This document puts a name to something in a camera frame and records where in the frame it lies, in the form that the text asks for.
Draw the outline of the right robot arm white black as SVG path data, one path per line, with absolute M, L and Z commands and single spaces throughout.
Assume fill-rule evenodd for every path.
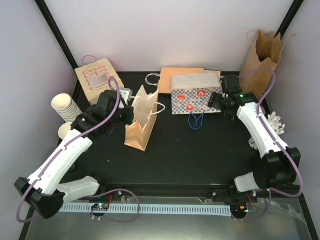
M 247 128 L 258 154 L 251 161 L 252 171 L 237 176 L 227 189 L 228 198 L 240 201 L 247 192 L 273 190 L 290 198 L 303 193 L 303 181 L 298 166 L 301 153 L 290 148 L 272 128 L 265 117 L 261 102 L 252 92 L 244 92 L 237 75 L 220 80 L 222 92 L 213 92 L 207 106 L 237 117 Z

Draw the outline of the orange paper bag white handles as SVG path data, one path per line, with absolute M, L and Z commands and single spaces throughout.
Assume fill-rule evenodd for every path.
M 154 128 L 157 116 L 166 109 L 158 101 L 158 91 L 147 93 L 142 85 L 133 98 L 132 124 L 125 126 L 126 146 L 145 151 Z

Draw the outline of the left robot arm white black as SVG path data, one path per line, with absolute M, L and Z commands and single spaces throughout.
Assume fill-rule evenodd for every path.
M 66 136 L 48 159 L 29 177 L 19 177 L 14 186 L 41 217 L 53 217 L 63 205 L 83 197 L 103 199 L 108 192 L 102 181 L 88 175 L 61 183 L 78 157 L 97 140 L 104 139 L 120 125 L 133 122 L 134 108 L 128 104 L 132 90 L 105 90 L 96 104 L 79 114 Z

